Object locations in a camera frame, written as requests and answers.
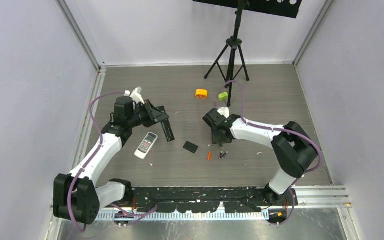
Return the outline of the orange battery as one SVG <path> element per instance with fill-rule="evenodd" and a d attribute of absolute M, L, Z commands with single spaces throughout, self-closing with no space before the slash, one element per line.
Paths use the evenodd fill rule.
<path fill-rule="evenodd" d="M 210 152 L 208 153 L 207 160 L 210 161 L 211 158 L 212 158 L 212 152 L 210 151 Z"/>

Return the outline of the black battery cover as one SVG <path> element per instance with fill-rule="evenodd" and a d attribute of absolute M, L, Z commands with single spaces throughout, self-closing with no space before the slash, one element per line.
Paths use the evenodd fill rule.
<path fill-rule="evenodd" d="M 183 145 L 183 148 L 193 154 L 195 154 L 199 148 L 198 145 L 191 143 L 189 141 L 186 141 L 185 144 Z"/>

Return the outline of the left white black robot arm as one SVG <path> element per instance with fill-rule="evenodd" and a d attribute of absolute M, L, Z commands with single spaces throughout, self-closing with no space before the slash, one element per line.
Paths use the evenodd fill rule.
<path fill-rule="evenodd" d="M 104 169 L 122 150 L 133 134 L 133 128 L 150 128 L 162 124 L 166 140 L 174 140 L 168 126 L 169 115 L 163 107 L 155 107 L 150 100 L 120 96 L 115 100 L 110 121 L 99 130 L 99 138 L 79 165 L 67 174 L 58 174 L 53 182 L 53 215 L 74 224 L 91 225 L 99 211 L 111 204 L 128 207 L 134 200 L 130 181 L 111 179 L 106 185 L 96 187 Z"/>

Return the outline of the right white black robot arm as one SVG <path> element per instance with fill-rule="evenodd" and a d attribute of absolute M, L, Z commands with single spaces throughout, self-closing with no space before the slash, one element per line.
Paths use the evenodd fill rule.
<path fill-rule="evenodd" d="M 316 158 L 321 149 L 296 122 L 272 125 L 252 121 L 241 115 L 230 114 L 227 107 L 213 108 L 203 117 L 211 129 L 213 144 L 225 145 L 244 140 L 268 147 L 274 151 L 279 170 L 264 187 L 261 199 L 269 205 L 279 205 Z"/>

